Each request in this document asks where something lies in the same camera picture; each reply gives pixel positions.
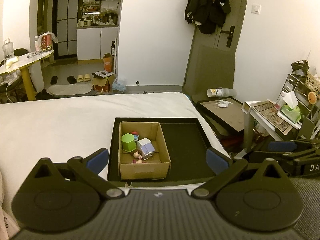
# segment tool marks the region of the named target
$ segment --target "blue gripper pad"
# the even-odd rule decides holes
[[[292,152],[297,149],[297,145],[293,141],[288,142],[270,142],[268,150],[270,152]]]
[[[107,166],[109,161],[109,152],[106,148],[101,148],[94,154],[98,153],[95,157],[88,160],[86,167],[93,171],[95,174],[99,174],[105,166]]]
[[[216,175],[218,175],[219,173],[229,168],[229,162],[221,158],[217,153],[215,153],[210,148],[207,149],[205,157],[206,157],[207,165]]]

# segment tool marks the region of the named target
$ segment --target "slipper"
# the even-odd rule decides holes
[[[76,78],[74,76],[68,76],[67,80],[68,80],[68,82],[70,84],[76,84],[77,83],[77,80],[76,80]]]
[[[58,77],[57,77],[57,76],[53,76],[53,77],[51,78],[50,84],[51,84],[51,85],[55,85],[57,82],[58,82]]]
[[[78,75],[77,82],[83,82],[83,75]]]
[[[90,81],[90,80],[91,80],[90,74],[85,74],[84,81]]]

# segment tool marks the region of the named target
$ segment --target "black slipper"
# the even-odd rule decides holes
[[[68,82],[70,84],[76,84],[77,83],[77,80],[76,80],[76,78],[74,76],[68,76],[67,80],[68,80]]]
[[[57,76],[53,76],[53,77],[51,78],[50,84],[51,84],[51,85],[55,85],[57,82],[58,82],[58,77],[57,77]]]

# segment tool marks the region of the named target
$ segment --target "beige slipper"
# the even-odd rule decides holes
[[[85,74],[84,81],[90,81],[90,80],[91,80],[90,74]]]
[[[77,82],[82,82],[83,80],[83,75],[78,75]]]

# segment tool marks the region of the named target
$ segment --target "power cord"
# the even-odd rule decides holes
[[[10,101],[11,103],[13,103],[13,102],[10,100],[10,98],[8,97],[8,94],[7,94],[7,89],[8,89],[8,87],[9,87],[9,84],[7,85],[7,88],[5,89],[5,94],[7,95],[7,98],[9,99],[9,101]]]

